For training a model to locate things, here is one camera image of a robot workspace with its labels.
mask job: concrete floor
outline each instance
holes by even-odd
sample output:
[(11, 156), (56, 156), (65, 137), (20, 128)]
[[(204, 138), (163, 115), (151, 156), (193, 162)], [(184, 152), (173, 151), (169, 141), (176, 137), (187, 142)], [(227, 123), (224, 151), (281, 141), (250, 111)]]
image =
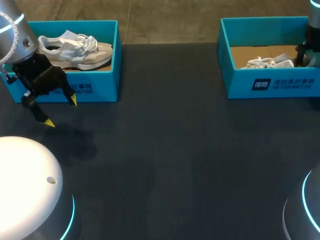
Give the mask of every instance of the concrete floor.
[(307, 0), (16, 1), (29, 21), (118, 20), (126, 44), (216, 42), (220, 18), (306, 16), (309, 7)]

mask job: shoelace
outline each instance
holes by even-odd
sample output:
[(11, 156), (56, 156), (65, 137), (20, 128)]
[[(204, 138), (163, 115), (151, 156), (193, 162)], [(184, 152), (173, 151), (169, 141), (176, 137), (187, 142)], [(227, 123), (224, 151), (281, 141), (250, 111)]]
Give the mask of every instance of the shoelace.
[(244, 69), (264, 69), (264, 68), (270, 68), (275, 64), (276, 62), (273, 61), (271, 57), (261, 59), (261, 57), (258, 56), (257, 59), (249, 60), (246, 67), (243, 67), (243, 68)]
[(87, 52), (96, 52), (98, 50), (98, 41), (93, 36), (78, 34), (78, 38), (83, 43), (83, 45), (77, 46), (75, 48), (84, 49), (82, 55)]

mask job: logo on box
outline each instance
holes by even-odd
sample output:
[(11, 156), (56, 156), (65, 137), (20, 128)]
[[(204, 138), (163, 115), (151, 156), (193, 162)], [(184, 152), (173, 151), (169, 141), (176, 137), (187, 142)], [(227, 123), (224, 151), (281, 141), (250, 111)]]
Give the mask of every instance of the logo on box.
[(256, 80), (254, 80), (252, 90), (268, 90), (270, 82), (271, 78), (257, 78)]

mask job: white dome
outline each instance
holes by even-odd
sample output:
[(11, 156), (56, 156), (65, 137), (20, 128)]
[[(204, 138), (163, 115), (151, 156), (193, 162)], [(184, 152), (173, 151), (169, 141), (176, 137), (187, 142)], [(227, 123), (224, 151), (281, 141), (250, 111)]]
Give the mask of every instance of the white dome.
[(63, 184), (55, 156), (40, 143), (0, 137), (0, 240), (34, 232), (55, 208)]

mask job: robotic arm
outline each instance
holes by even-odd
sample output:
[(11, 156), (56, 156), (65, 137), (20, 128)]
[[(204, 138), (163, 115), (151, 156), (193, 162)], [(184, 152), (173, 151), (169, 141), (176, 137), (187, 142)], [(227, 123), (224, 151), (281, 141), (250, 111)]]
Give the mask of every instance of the robotic arm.
[[(76, 106), (76, 93), (67, 81), (66, 73), (53, 66), (47, 57), (38, 53), (39, 42), (14, 0), (0, 0), (0, 70), (8, 84), (19, 79), (28, 90), (21, 98), (35, 119), (54, 127), (50, 118), (36, 102), (40, 95), (61, 88), (70, 105)], [(10, 78), (3, 64), (11, 64), (16, 74)]]
[(308, 26), (305, 32), (305, 42), (297, 50), (296, 64), (303, 65), (304, 55), (315, 57), (315, 65), (320, 67), (320, 0), (310, 0)]

